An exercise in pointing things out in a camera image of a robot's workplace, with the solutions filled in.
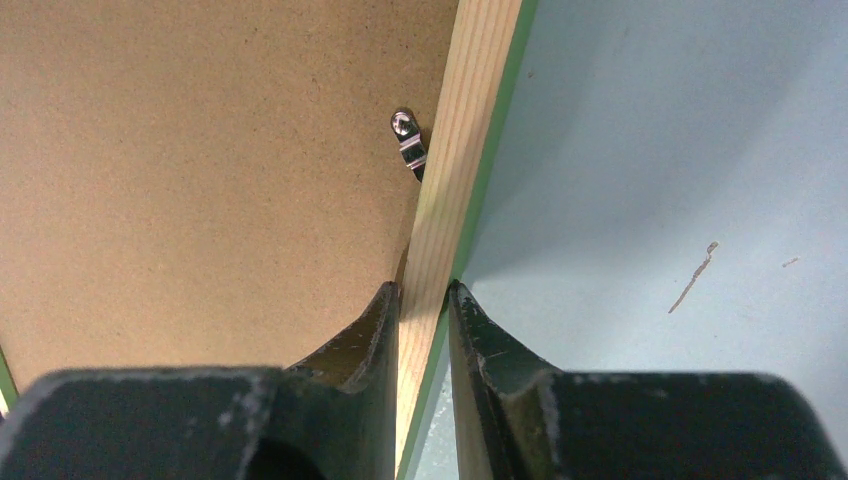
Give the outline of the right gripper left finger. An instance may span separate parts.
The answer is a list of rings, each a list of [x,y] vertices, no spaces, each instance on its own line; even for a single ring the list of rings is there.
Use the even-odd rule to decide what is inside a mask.
[[[390,479],[399,288],[289,367],[73,369],[1,426],[5,479]]]

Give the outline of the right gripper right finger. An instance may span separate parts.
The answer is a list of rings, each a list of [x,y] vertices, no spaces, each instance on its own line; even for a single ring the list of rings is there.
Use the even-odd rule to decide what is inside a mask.
[[[806,399],[759,373],[574,372],[447,290],[463,479],[843,479]]]

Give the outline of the brown backing board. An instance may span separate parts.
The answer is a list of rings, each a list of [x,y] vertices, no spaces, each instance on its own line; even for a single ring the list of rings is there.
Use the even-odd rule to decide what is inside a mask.
[[[393,279],[453,1],[5,1],[1,345],[65,368],[288,365]]]

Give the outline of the wooden picture frame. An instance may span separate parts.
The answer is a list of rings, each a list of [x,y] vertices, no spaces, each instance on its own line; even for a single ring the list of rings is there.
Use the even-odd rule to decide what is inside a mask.
[[[499,118],[504,90],[513,76],[520,36],[532,17],[531,1],[453,1],[457,5],[442,83],[431,125],[420,123],[408,107],[398,107],[389,126],[405,168],[418,182],[418,198],[407,247],[393,279],[399,288],[397,330],[395,474],[419,424],[418,408],[435,356],[435,337],[442,330],[442,303],[449,285],[457,281],[458,259],[466,240],[471,204],[476,195],[491,131]],[[341,330],[348,327],[358,317]],[[40,378],[62,370],[179,368],[192,366],[288,365],[198,364],[65,368],[36,379],[20,390],[1,345],[1,377],[16,386],[1,397],[2,419]]]

